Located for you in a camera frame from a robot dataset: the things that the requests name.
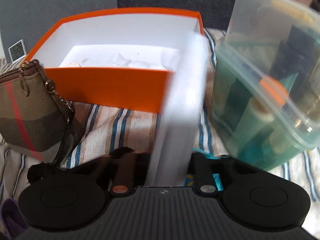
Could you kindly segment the black hair scrunchie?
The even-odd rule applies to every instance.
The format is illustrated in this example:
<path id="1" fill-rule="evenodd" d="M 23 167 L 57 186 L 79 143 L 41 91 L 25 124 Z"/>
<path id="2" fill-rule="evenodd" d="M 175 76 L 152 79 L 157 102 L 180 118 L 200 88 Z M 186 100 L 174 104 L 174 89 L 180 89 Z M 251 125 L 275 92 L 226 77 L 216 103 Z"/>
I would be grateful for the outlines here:
<path id="1" fill-rule="evenodd" d="M 28 169 L 27 180 L 30 185 L 40 181 L 53 182 L 59 180 L 65 171 L 48 163 L 32 165 Z"/>

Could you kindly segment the white digital clock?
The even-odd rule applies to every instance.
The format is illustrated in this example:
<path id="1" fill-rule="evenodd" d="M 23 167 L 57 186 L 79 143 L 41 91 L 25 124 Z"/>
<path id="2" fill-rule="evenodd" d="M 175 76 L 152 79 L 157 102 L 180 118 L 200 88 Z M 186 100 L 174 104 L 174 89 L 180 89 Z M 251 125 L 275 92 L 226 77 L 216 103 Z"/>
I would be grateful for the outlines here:
<path id="1" fill-rule="evenodd" d="M 8 52 L 11 58 L 12 63 L 15 63 L 26 57 L 27 51 L 25 49 L 25 45 L 23 40 L 19 40 L 12 46 L 8 48 Z"/>

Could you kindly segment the orange cardboard box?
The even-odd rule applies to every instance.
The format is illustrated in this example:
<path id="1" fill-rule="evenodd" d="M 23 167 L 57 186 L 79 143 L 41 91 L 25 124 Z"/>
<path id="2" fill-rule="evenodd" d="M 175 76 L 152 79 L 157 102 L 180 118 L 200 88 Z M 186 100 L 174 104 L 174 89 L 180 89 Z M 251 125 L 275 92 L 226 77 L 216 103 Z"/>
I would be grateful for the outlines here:
<path id="1" fill-rule="evenodd" d="M 203 34 L 199 12 L 120 8 L 60 19 L 35 44 L 37 59 L 68 100 L 158 113 L 185 36 Z"/>

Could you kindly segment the purple fabric cloth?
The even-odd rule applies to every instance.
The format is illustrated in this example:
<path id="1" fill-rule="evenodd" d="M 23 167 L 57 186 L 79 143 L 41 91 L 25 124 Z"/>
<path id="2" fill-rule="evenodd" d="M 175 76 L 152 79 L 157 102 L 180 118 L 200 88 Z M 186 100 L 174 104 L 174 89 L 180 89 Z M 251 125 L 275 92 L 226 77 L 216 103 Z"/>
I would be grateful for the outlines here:
<path id="1" fill-rule="evenodd" d="M 6 199 L 1 205 L 1 222 L 7 239 L 15 239 L 28 228 L 20 213 L 18 202 L 13 198 Z"/>

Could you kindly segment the brown plaid zipper pouch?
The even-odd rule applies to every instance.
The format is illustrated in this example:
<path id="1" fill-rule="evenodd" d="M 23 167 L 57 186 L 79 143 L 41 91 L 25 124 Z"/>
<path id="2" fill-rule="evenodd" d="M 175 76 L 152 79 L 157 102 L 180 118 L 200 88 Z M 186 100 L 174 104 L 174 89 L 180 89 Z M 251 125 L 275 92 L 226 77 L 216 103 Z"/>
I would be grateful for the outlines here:
<path id="1" fill-rule="evenodd" d="M 75 144 L 74 120 L 37 59 L 1 75 L 1 136 L 16 152 L 60 165 Z"/>

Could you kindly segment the clear plastic storage container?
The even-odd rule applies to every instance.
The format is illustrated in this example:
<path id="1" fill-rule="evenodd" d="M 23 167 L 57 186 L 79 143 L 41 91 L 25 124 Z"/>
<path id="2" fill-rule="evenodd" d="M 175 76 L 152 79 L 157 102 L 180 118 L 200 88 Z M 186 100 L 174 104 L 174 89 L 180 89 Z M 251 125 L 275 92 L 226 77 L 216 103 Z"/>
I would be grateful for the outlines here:
<path id="1" fill-rule="evenodd" d="M 213 122 L 228 153 L 263 170 L 319 145 L 319 13 L 235 0 L 216 45 Z"/>

